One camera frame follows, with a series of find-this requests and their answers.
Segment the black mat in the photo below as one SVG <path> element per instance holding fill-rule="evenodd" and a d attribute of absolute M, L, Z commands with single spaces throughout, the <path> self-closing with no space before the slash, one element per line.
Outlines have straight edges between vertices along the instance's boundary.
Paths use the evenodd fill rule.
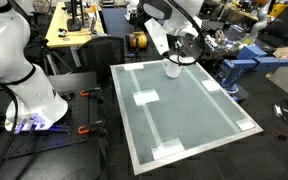
<path fill-rule="evenodd" d="M 74 94 L 75 95 L 72 100 L 68 101 L 68 112 L 60 121 L 56 122 L 58 125 L 69 125 L 71 127 L 71 132 L 69 134 L 36 131 L 30 137 L 28 137 L 28 134 L 24 132 L 16 136 L 8 153 L 11 154 L 19 145 L 25 142 L 27 138 L 29 138 L 29 140 L 27 140 L 23 147 L 20 148 L 12 157 L 56 149 L 86 141 L 88 136 L 79 135 L 77 133 L 77 129 L 82 125 L 88 124 L 88 98 L 81 97 L 79 95 L 79 91 L 75 91 Z M 6 92 L 0 91 L 0 115 L 6 112 L 7 106 L 10 102 L 11 99 Z M 4 130 L 0 134 L 0 155 L 2 154 L 8 138 L 9 132 Z"/>

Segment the office chair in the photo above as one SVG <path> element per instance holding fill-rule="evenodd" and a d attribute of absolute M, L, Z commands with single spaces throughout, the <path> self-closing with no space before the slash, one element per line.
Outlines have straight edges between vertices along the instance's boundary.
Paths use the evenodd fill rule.
<path fill-rule="evenodd" d="M 259 33 L 258 39 L 275 48 L 288 45 L 288 8 Z"/>
<path fill-rule="evenodd" d="M 112 78 L 110 65 L 125 63 L 124 53 L 122 38 L 112 36 L 92 38 L 77 50 L 81 67 L 74 72 L 94 71 L 97 83 L 104 83 Z"/>

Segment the floor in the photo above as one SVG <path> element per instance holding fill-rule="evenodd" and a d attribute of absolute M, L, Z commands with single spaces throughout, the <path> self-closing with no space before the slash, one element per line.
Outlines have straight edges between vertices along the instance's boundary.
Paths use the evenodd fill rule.
<path fill-rule="evenodd" d="M 68 49 L 64 59 L 74 65 Z M 110 180 L 288 180 L 288 138 L 276 140 L 272 132 L 286 131 L 288 123 L 276 118 L 272 105 L 288 100 L 288 94 L 264 77 L 250 72 L 240 80 L 249 93 L 241 103 L 244 110 L 264 129 L 264 132 L 240 141 L 184 159 L 151 172 L 134 176 L 125 140 L 116 97 L 111 88 L 104 88 L 109 132 L 106 147 L 106 171 L 101 179 Z"/>

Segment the glass tabletop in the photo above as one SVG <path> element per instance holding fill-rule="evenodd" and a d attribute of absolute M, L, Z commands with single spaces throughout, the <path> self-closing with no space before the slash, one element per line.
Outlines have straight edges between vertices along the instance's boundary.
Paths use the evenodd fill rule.
<path fill-rule="evenodd" d="M 162 61 L 111 70 L 135 174 L 262 131 L 199 64 L 176 79 Z"/>

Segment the white cup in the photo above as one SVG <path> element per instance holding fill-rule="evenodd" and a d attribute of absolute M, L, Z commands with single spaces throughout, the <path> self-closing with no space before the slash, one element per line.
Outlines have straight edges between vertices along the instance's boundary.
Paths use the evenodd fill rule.
<path fill-rule="evenodd" d="M 177 58 L 178 58 L 177 55 L 172 55 L 170 57 L 170 59 L 175 61 L 175 62 L 178 61 Z M 179 61 L 184 63 L 182 57 L 179 57 Z M 175 63 L 169 61 L 168 59 L 163 59 L 162 65 L 166 71 L 166 75 L 170 78 L 177 78 L 181 73 L 182 66 L 175 64 Z"/>

